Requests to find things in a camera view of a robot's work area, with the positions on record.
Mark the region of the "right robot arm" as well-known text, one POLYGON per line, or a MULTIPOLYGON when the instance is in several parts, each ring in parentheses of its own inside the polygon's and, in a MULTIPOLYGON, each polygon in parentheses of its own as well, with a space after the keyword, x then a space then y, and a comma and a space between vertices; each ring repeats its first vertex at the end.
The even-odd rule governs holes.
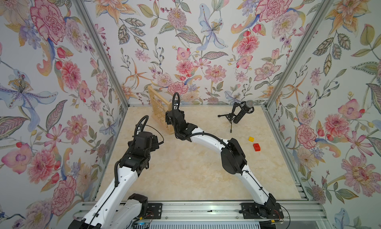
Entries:
POLYGON ((166 123, 174 129, 175 137, 190 141, 216 151, 221 156, 223 169, 237 176, 253 198, 252 203, 244 203, 240 213, 246 219, 281 220, 284 218, 281 205, 269 193, 251 171, 246 156, 238 140, 222 139, 207 133, 198 126, 185 121, 185 113, 179 109, 166 112, 166 123))

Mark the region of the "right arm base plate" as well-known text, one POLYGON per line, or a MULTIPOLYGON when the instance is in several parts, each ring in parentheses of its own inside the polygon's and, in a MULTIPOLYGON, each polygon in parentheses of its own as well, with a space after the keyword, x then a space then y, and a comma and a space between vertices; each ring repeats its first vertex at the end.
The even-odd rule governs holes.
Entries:
POLYGON ((241 203, 240 214, 244 219, 270 219, 279 220, 283 219, 284 215, 279 203, 267 203, 261 205, 258 203, 241 203))

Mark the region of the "black microphone on tripod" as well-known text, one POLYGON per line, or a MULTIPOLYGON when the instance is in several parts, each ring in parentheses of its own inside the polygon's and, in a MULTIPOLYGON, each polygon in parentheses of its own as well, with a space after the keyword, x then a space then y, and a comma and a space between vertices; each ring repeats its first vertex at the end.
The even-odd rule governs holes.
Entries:
POLYGON ((229 114, 218 115, 217 117, 226 117, 230 123, 230 133, 232 133, 232 125, 238 124, 245 115, 252 114, 255 111, 254 101, 248 100, 240 103, 234 103, 229 114))

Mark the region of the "aluminium mounting rail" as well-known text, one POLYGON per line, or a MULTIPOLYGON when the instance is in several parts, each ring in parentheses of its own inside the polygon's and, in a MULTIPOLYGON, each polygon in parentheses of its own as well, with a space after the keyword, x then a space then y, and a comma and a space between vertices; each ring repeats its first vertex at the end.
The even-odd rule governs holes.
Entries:
MULTIPOLYGON (((242 201, 150 201, 149 209, 157 218, 155 222, 175 221, 245 221, 242 201)), ((281 210, 274 213, 275 219, 283 214, 284 222, 327 221, 323 207, 316 201, 279 201, 281 210)))

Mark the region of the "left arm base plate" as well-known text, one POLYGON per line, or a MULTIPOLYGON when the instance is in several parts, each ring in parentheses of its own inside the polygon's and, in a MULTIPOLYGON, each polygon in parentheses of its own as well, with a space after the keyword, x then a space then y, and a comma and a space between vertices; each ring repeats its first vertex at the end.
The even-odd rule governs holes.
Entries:
POLYGON ((142 204, 139 214, 137 214, 133 219, 161 219, 163 212, 162 203, 148 203, 142 204))

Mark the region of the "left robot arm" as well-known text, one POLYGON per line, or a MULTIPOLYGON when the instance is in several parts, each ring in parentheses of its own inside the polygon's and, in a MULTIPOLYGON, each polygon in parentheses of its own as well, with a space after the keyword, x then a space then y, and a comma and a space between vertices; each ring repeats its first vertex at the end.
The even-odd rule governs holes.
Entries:
POLYGON ((157 136, 142 131, 128 143, 128 150, 114 165, 114 179, 92 209, 79 221, 73 220, 70 229, 128 229, 147 213, 148 198, 140 194, 123 198, 141 175, 149 168, 150 153, 159 148, 157 136))

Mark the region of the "red toy brick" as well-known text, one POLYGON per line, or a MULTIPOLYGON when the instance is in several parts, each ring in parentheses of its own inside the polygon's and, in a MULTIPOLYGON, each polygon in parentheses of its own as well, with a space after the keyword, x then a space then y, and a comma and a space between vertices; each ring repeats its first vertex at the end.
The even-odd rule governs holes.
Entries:
POLYGON ((260 145, 259 145, 258 143, 254 143, 254 144, 253 144, 253 148, 254 148, 254 150, 255 150, 256 152, 261 151, 261 147, 260 147, 260 145))

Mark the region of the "wooden jewelry display stand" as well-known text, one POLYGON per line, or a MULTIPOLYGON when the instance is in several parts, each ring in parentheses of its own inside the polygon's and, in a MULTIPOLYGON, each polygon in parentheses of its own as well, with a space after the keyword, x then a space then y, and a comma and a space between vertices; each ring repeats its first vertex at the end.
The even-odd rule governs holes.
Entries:
POLYGON ((150 85, 148 93, 152 105, 153 119, 169 134, 174 134, 174 129, 166 122, 166 112, 169 110, 169 102, 156 92, 150 85))

